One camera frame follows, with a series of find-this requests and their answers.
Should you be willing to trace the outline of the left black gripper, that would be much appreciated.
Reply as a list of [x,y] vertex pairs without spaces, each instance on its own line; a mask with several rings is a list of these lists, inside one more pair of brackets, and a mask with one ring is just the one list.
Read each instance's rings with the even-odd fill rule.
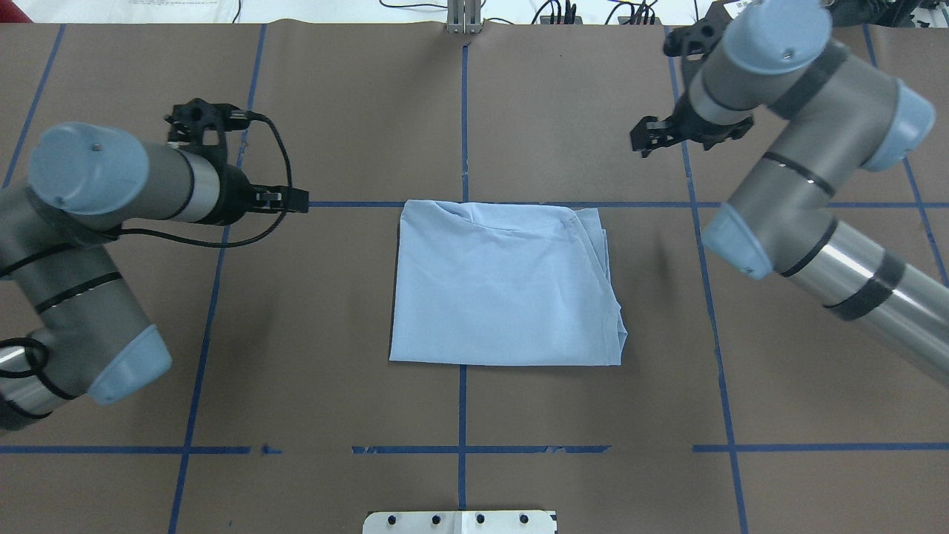
[[236,223],[248,213],[305,214],[309,192],[287,185],[252,185],[237,166],[225,165],[216,202],[216,225]]

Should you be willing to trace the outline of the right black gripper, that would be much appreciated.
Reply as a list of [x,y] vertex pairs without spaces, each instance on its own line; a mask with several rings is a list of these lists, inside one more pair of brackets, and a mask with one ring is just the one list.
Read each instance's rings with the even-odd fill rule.
[[725,125],[714,124],[702,118],[684,97],[666,119],[655,116],[641,118],[629,132],[629,139],[632,151],[646,158],[654,150],[671,148],[685,141],[701,143],[704,150],[709,150],[729,139],[741,139],[754,124],[752,115]]

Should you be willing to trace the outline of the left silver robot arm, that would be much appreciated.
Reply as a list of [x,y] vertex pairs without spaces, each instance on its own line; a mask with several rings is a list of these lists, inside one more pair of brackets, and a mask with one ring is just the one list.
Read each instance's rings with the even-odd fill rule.
[[172,358],[106,244],[149,236],[185,239],[128,220],[230,225],[248,213],[305,213],[308,192],[252,185],[228,162],[226,134],[270,119],[236,112],[170,119],[168,141],[111,126],[65,122],[41,136],[23,185],[2,191],[2,277],[23,291],[38,330],[2,341],[2,432],[19,432],[88,396],[128,398],[168,372]]

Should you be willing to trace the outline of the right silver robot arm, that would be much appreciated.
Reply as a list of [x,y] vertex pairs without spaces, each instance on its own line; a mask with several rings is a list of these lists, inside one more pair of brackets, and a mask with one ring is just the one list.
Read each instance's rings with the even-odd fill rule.
[[755,280],[793,281],[946,384],[945,285],[827,208],[855,171],[882,171],[918,148],[934,106],[834,40],[820,1],[753,1],[708,15],[672,31],[664,53],[681,58],[686,87],[667,118],[632,128],[641,155],[741,139],[760,106],[786,122],[705,227],[704,246]]

